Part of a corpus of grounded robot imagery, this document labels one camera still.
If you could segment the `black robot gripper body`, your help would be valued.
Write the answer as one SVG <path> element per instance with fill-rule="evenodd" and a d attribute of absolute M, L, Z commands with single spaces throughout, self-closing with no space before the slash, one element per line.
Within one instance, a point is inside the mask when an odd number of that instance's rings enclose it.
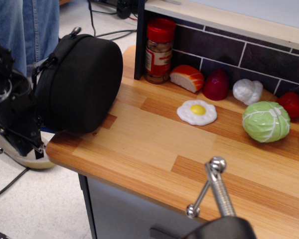
<path fill-rule="evenodd" d="M 0 135 L 21 156 L 42 142 L 37 100 L 29 80 L 13 68 L 11 50 L 0 45 Z"/>

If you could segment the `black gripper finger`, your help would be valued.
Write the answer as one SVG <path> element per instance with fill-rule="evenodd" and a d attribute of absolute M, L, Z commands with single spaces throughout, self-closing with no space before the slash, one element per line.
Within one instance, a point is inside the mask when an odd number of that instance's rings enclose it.
<path fill-rule="evenodd" d="M 39 160 L 44 157 L 45 143 L 41 143 L 40 145 L 31 143 L 31 146 L 34 149 L 36 160 Z"/>

